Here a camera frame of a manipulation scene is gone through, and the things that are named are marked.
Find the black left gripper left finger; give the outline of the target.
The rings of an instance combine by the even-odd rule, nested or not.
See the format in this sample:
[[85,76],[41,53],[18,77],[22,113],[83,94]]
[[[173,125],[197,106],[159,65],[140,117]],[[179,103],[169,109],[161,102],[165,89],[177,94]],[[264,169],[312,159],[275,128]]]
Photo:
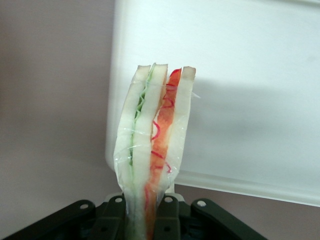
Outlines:
[[126,201],[112,194],[96,206],[78,200],[7,236],[6,240],[123,240]]

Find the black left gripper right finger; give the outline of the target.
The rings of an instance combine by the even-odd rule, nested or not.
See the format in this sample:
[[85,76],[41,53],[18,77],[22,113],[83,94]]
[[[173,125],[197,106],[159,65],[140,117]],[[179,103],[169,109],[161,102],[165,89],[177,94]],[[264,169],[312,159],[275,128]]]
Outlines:
[[266,237],[207,198],[190,205],[166,194],[156,212],[156,240],[265,240]]

